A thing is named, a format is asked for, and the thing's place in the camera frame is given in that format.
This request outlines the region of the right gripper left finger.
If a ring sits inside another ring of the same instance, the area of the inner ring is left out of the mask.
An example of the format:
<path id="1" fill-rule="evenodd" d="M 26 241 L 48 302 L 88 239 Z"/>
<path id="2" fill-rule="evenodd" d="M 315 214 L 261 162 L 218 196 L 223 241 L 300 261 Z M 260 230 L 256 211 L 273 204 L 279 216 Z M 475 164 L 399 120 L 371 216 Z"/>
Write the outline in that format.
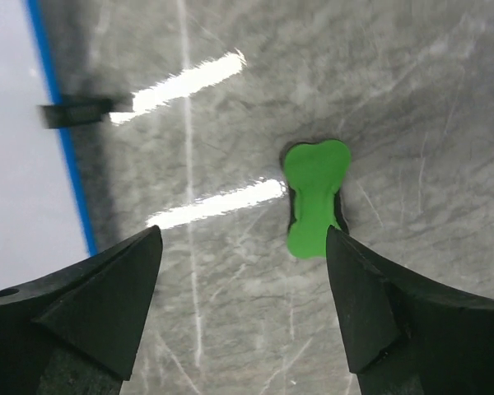
<path id="1" fill-rule="evenodd" d="M 117 394 L 131 378 L 161 265 L 151 226 L 0 290 L 0 394 Z"/>

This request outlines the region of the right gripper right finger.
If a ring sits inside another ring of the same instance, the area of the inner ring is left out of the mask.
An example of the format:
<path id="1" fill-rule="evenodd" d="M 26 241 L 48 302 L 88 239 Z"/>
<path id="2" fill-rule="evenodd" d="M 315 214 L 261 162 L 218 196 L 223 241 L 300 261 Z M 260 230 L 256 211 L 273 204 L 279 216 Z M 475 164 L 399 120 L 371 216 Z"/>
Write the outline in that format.
<path id="1" fill-rule="evenodd" d="M 494 299 L 388 260 L 336 228 L 329 283 L 364 394 L 494 394 Z"/>

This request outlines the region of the blue framed whiteboard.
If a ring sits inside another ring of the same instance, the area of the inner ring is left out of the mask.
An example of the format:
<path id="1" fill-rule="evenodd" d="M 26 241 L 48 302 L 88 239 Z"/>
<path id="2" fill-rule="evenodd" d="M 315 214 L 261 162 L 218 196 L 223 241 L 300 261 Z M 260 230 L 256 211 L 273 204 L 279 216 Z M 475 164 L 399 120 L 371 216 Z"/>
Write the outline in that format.
<path id="1" fill-rule="evenodd" d="M 40 108 L 60 92 L 36 1 L 0 1 L 0 290 L 96 254 L 70 133 Z"/>

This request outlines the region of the green whiteboard eraser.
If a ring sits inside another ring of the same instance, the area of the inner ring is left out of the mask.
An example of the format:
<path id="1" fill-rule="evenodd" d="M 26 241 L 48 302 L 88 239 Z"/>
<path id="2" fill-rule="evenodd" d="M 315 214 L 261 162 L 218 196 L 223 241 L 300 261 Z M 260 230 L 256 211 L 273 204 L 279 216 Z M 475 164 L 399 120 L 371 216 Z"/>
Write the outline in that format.
<path id="1" fill-rule="evenodd" d="M 296 258 L 326 256 L 329 227 L 348 233 L 341 188 L 352 155 L 338 139 L 297 142 L 284 149 L 280 165 L 290 201 L 287 248 Z"/>

